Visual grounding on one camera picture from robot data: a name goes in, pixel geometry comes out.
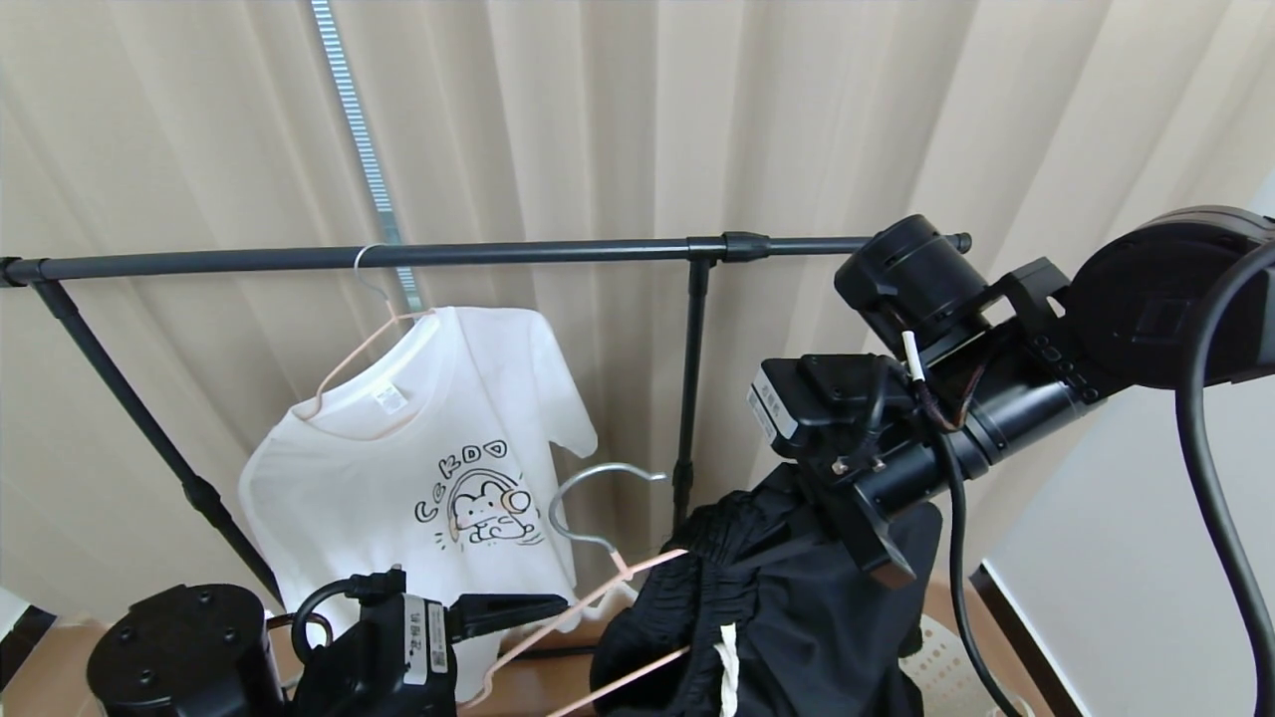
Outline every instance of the black baseboard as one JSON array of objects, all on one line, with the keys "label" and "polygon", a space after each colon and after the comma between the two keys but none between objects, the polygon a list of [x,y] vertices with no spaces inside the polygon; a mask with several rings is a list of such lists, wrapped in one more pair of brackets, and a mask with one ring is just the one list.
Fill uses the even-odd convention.
[{"label": "black baseboard", "polygon": [[31,606],[13,624],[9,634],[0,639],[0,691],[9,686],[9,680],[36,649],[48,628],[54,626],[55,619],[56,615]]},{"label": "black baseboard", "polygon": [[1035,683],[1037,689],[1040,690],[1040,697],[1044,698],[1049,709],[1057,717],[1084,717],[1080,706],[1072,699],[1071,693],[1062,684],[1062,679],[1054,671],[1053,665],[1046,658],[1040,646],[1037,644],[1035,638],[1031,637],[1028,626],[1023,624],[1023,619],[1019,617],[1017,611],[1006,600],[1005,593],[1001,592],[1001,586],[996,584],[987,568],[979,565],[978,570],[969,577],[969,582],[974,586],[974,592],[978,593],[978,597],[983,600],[987,611],[992,614],[992,619],[996,620],[1001,632],[1005,633],[1006,639],[1010,640],[1014,652],[1019,654],[1019,660],[1026,669],[1028,675],[1031,676],[1031,681]]}]

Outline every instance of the curtain fold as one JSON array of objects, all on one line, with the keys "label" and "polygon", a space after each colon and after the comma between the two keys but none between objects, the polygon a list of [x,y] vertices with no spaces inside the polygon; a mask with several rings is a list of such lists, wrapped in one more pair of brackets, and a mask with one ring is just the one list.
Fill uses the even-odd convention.
[{"label": "curtain fold", "polygon": [[[408,242],[870,235],[921,212],[973,233],[988,279],[1042,255],[1071,273],[1163,211],[1246,204],[1275,167],[1267,3],[342,0],[333,13]],[[4,3],[0,73],[5,254],[379,241],[305,3]],[[831,288],[841,260],[713,269],[695,501],[775,462],[742,398],[762,358],[880,350]],[[416,278],[427,305],[542,311],[598,457],[672,469],[685,264]],[[69,290],[236,514],[252,448],[382,320],[347,272]],[[38,300],[6,291],[0,320],[0,582],[106,619],[180,580],[255,584]],[[1082,432],[972,486],[970,559]],[[634,554],[667,535],[667,486],[589,489],[569,504],[578,527]],[[585,582],[606,570],[588,552]]]}]

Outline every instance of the laundry basket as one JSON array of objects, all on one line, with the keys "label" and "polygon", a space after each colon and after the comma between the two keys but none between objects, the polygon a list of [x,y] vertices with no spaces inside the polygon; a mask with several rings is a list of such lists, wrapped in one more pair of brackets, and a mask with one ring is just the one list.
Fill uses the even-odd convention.
[{"label": "laundry basket", "polygon": [[[1000,717],[1003,714],[983,689],[983,683],[969,663],[969,654],[960,637],[928,615],[921,616],[921,651],[899,661],[905,675],[921,688],[926,717]],[[1006,694],[1024,717],[1033,717],[1031,707],[1020,697]]]}]

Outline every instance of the wooden floor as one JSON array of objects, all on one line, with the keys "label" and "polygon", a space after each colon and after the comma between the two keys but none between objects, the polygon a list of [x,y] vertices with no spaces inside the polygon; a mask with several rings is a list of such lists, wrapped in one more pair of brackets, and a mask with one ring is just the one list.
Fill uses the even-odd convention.
[{"label": "wooden floor", "polygon": [[[1051,714],[1026,670],[973,591],[969,591],[969,598],[974,634],[988,666],[1007,688],[1031,704],[1035,714]],[[931,584],[926,596],[926,614],[949,628],[955,628],[946,584],[937,582]],[[602,623],[594,623],[584,625],[578,633],[555,635],[552,644],[556,647],[590,644],[602,626]],[[4,716],[97,717],[99,712],[84,684],[84,666],[103,632],[105,628],[98,624],[55,625],[0,697]],[[296,674],[298,665],[286,639],[286,630],[278,630],[273,637],[279,674],[287,679]],[[542,716],[585,694],[588,674],[586,656],[515,662],[497,674],[499,681],[491,699],[462,714],[464,717]]]}]

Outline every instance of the hanger hook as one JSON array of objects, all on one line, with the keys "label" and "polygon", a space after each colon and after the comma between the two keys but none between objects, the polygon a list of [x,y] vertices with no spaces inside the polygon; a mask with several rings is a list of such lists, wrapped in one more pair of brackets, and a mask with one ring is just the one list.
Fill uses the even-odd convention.
[{"label": "hanger hook", "polygon": [[358,274],[358,263],[363,260],[363,254],[367,254],[367,250],[371,249],[371,248],[374,248],[374,246],[385,246],[385,245],[384,244],[368,244],[367,246],[360,249],[358,254],[354,254],[354,279],[358,283],[366,286],[367,288],[375,291],[376,293],[380,293],[381,299],[384,299],[385,302],[389,304],[390,302],[390,295],[385,293],[384,288],[381,288],[379,286],[374,286],[374,285],[367,283],[367,281],[363,279],[363,277]]},{"label": "hanger hook", "polygon": [[623,473],[632,473],[632,475],[638,476],[639,478],[641,478],[644,481],[667,481],[668,480],[668,473],[648,473],[646,471],[643,471],[638,466],[632,466],[630,463],[598,463],[597,466],[593,466],[590,468],[585,468],[585,469],[580,471],[579,473],[576,473],[576,475],[571,476],[570,478],[567,478],[566,482],[564,482],[562,486],[558,487],[557,492],[553,494],[553,500],[550,501],[550,524],[553,526],[555,531],[557,531],[558,533],[566,536],[570,540],[579,541],[579,542],[594,542],[594,543],[601,545],[602,547],[606,547],[607,552],[617,554],[620,551],[616,550],[616,546],[612,545],[611,541],[608,541],[607,538],[604,538],[602,536],[589,536],[589,535],[581,535],[581,533],[571,532],[571,531],[566,529],[566,526],[564,526],[562,522],[558,519],[558,505],[562,504],[562,496],[566,495],[566,491],[569,491],[572,487],[575,487],[576,484],[586,481],[586,480],[592,478],[593,476],[597,476],[599,473],[609,473],[612,471],[620,471],[620,472],[623,472]]}]

